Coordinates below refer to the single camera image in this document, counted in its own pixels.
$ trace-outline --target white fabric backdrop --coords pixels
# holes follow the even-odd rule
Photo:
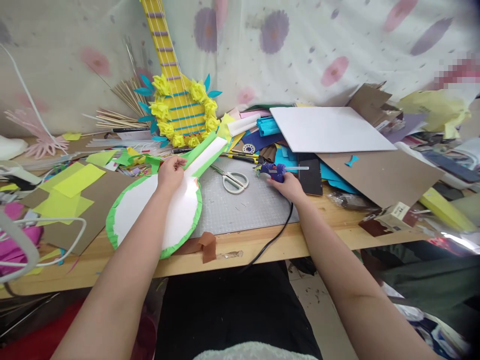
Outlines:
[[[106,85],[132,74],[125,36],[137,62],[144,54],[139,67],[159,72],[136,0],[2,2],[0,42],[55,134],[94,131],[80,113],[99,106],[129,113]],[[362,83],[385,80],[399,99],[432,87],[439,71],[480,43],[470,1],[164,0],[164,7],[182,72],[196,80],[210,73],[211,89],[223,91],[218,115],[240,104],[341,106]],[[28,106],[2,50],[0,74],[0,110]],[[22,133],[4,119],[0,126],[4,135]]]

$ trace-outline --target wooden table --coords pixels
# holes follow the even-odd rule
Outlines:
[[[331,192],[328,185],[324,186],[323,197],[311,197],[311,200],[320,209],[326,221],[352,250],[365,249],[381,245],[406,243],[427,239],[419,227],[413,230],[402,231],[373,237],[357,224],[364,217],[364,212],[343,209],[327,198]],[[426,222],[420,225],[431,229]],[[195,273],[207,270],[231,268],[248,264],[281,229],[281,225],[246,230],[218,235],[214,261],[203,264],[202,253],[188,255],[173,255],[158,263],[154,277]],[[40,249],[40,256],[48,254],[55,248],[44,244]],[[23,276],[13,281],[10,286],[19,295],[32,295],[62,290],[91,287],[107,264],[114,249],[110,244],[107,233],[103,230],[80,256],[70,255],[61,266],[52,265],[43,268],[38,275]],[[258,263],[276,260],[294,259],[309,255],[299,223],[289,224],[282,236],[276,240],[258,259]],[[0,289],[0,299],[8,298],[5,289]]]

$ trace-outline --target floor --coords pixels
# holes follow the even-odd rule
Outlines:
[[[322,279],[299,271],[287,260],[288,276],[310,321],[324,360],[356,360],[354,348]]]

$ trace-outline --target yellow guitar neck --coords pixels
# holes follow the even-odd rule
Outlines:
[[[192,100],[188,93],[190,80],[180,72],[172,39],[161,0],[141,0],[150,28],[161,72],[168,80],[173,96],[165,100],[168,104],[172,125],[184,136],[198,134],[205,124],[203,105]]]

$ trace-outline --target tape roll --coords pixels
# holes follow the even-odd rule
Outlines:
[[[245,144],[243,145],[242,151],[247,154],[255,154],[255,146],[252,144]]]

